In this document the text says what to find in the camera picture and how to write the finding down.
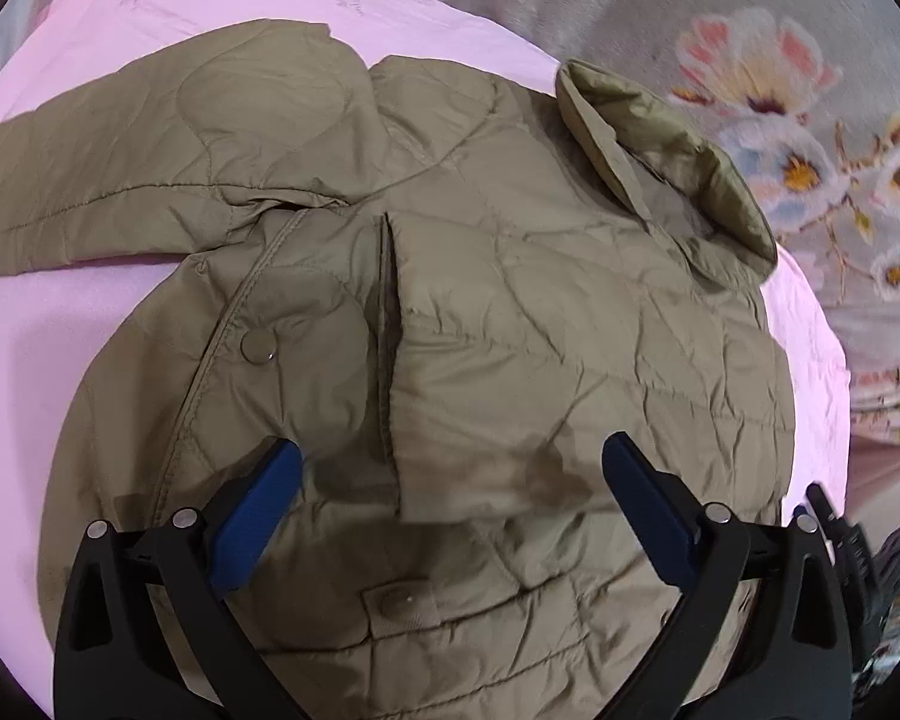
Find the pink bed sheet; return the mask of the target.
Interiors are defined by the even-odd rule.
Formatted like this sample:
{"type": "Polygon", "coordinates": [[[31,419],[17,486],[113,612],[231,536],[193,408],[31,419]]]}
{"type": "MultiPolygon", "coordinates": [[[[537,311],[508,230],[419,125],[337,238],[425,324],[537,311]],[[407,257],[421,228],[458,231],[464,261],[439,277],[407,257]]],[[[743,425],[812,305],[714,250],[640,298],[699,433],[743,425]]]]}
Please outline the pink bed sheet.
{"type": "MultiPolygon", "coordinates": [[[[437,0],[53,0],[0,71],[0,122],[185,37],[253,18],[325,23],[365,60],[457,60],[546,91],[556,60],[493,21],[437,0]]],[[[800,257],[785,255],[764,298],[797,403],[785,504],[811,483],[847,493],[848,374],[800,257]]],[[[0,278],[0,660],[40,710],[52,705],[52,645],[37,603],[37,541],[52,453],[77,384],[162,263],[84,266],[0,278]]]]}

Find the grey floral blanket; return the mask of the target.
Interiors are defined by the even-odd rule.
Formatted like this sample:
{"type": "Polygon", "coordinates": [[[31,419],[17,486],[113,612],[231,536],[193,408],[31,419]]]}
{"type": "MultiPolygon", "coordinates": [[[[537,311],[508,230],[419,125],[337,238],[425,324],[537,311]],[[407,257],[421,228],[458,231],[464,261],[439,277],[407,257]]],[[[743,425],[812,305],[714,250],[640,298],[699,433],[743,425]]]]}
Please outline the grey floral blanket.
{"type": "Polygon", "coordinates": [[[852,371],[860,436],[900,444],[900,11],[893,0],[442,0],[621,71],[738,164],[852,371]]]}

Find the olive quilted jacket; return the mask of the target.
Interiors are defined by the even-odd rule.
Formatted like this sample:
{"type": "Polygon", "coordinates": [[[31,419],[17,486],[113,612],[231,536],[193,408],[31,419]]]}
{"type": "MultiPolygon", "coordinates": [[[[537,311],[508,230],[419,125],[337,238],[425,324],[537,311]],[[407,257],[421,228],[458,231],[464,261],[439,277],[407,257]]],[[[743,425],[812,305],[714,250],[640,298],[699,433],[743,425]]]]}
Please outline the olive quilted jacket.
{"type": "Polygon", "coordinates": [[[328,29],[206,32],[0,124],[0,277],[173,255],[80,381],[37,593],[270,437],[305,484],[235,605],[317,718],[589,718],[674,596],[608,491],[626,433],[769,522],[793,390],[769,224],[662,99],[366,64],[328,29]]]}

